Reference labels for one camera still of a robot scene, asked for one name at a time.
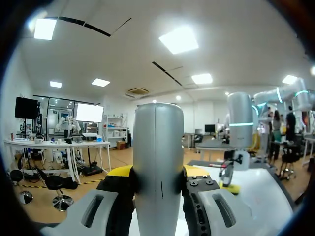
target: square ceiling light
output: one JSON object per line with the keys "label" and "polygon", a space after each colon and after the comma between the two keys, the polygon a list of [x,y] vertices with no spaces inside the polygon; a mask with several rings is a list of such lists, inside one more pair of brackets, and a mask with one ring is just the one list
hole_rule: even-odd
{"label": "square ceiling light", "polygon": [[106,85],[108,85],[110,82],[107,80],[101,80],[101,79],[95,79],[92,82],[92,85],[97,85],[97,86],[101,86],[101,87],[105,87]]}
{"label": "square ceiling light", "polygon": [[51,87],[61,88],[61,85],[62,83],[59,83],[59,82],[54,82],[54,81],[50,82]]}
{"label": "square ceiling light", "polygon": [[297,77],[293,75],[287,75],[283,80],[282,83],[284,84],[293,84],[296,81]]}
{"label": "square ceiling light", "polygon": [[191,78],[197,85],[212,83],[212,76],[210,74],[193,75]]}
{"label": "square ceiling light", "polygon": [[199,48],[190,27],[184,26],[173,30],[159,38],[172,54],[182,53]]}
{"label": "square ceiling light", "polygon": [[51,40],[57,20],[37,19],[35,25],[34,38]]}

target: chair wheel base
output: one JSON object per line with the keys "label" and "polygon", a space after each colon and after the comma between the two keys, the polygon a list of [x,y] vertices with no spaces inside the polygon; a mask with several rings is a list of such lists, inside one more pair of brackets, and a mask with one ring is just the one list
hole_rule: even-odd
{"label": "chair wheel base", "polygon": [[33,200],[33,195],[29,191],[22,191],[19,193],[19,200],[22,204],[28,204]]}
{"label": "chair wheel base", "polygon": [[67,195],[57,196],[53,199],[53,206],[59,211],[66,211],[73,203],[73,199]]}

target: glass partition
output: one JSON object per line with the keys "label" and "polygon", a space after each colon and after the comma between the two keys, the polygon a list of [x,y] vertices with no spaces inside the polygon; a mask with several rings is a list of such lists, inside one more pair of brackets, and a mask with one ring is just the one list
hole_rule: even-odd
{"label": "glass partition", "polygon": [[[34,95],[34,99],[40,102],[40,113],[42,114],[41,133],[47,140],[52,138],[64,138],[64,132],[68,129],[67,122],[62,122],[62,118],[72,116],[76,118],[78,103],[91,104],[88,102],[79,102],[68,99],[43,97]],[[79,121],[80,131],[74,130],[72,136],[75,137],[82,133],[98,133],[98,124]]]}

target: white ceiling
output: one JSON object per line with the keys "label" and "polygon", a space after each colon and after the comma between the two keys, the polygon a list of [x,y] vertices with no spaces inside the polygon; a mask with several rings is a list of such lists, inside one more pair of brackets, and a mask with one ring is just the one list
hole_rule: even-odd
{"label": "white ceiling", "polygon": [[[315,89],[301,43],[266,0],[56,0],[47,11],[87,21],[112,36],[58,20],[52,41],[24,38],[35,91],[100,97],[144,87],[153,96],[176,92],[193,100],[225,99],[226,90],[251,93],[282,85],[288,74]],[[158,38],[182,25],[191,26],[199,49],[173,55]],[[183,92],[153,61],[184,88],[196,90]],[[210,87],[218,88],[200,90],[193,83],[191,75],[205,72],[213,77]],[[92,86],[95,78],[111,83]],[[49,87],[50,80],[62,82],[62,88]]]}

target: cardboard box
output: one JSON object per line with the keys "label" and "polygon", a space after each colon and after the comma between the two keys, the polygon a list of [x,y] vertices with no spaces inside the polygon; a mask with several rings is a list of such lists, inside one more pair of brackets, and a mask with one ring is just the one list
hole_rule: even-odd
{"label": "cardboard box", "polygon": [[117,146],[116,146],[117,150],[123,150],[126,148],[126,142],[125,141],[120,140],[120,141],[117,141],[116,144],[117,144]]}

